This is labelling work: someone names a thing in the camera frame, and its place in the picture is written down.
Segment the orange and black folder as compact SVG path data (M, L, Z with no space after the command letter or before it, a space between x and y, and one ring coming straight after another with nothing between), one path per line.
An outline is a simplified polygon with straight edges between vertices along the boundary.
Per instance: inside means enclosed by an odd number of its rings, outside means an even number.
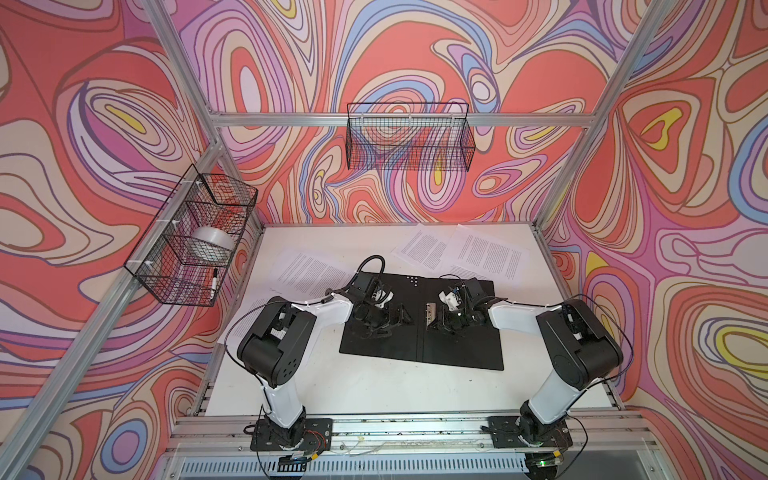
M441 306L438 294L443 290L462 289L466 279L384 273L380 280L384 288L394 292L392 304L404 305L414 324L394 328L387 338L361 339L362 326L347 322L340 353L492 371L504 369L499 329L492 325L488 315L489 305L495 298L492 281L479 280L489 297L482 303L471 303L474 309L485 315L485 325L463 330L440 330L436 320L430 328L426 327L426 304L435 303L438 312Z

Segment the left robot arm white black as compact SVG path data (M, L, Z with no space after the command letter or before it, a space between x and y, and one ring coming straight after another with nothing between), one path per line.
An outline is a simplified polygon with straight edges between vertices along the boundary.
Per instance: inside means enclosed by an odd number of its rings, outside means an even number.
M326 327L350 322L362 326L364 339L387 338L392 330L414 323L404 306L392 304L394 293L376 287L372 294L329 290L308 302L281 296L254 308L256 315L236 350L241 367L261 384L265 396L264 427L283 449L298 446L307 435L306 408L293 377Z

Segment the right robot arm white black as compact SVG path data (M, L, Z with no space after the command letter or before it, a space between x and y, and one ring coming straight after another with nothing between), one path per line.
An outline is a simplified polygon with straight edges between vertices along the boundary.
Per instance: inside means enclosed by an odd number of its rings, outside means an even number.
M539 447L552 439L570 408L592 386L618 369L624 354L614 337L582 300L534 305L481 294L477 286L456 286L438 294L434 323L448 332L489 323L540 337L551 371L520 407L509 430L518 441Z

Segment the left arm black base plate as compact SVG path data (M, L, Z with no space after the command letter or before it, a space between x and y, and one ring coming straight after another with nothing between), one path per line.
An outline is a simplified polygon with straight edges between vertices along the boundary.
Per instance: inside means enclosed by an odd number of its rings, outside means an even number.
M332 445L333 420L299 419L292 427L282 428L269 418L261 418L244 427L243 433L251 437L251 451L322 453Z

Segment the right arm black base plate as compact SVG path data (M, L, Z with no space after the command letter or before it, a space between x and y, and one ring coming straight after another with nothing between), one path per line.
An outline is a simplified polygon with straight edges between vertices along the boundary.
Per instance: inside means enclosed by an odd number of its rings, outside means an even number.
M480 429L491 437L494 448L567 450L573 446L564 419L552 424L541 424L535 416L490 416Z

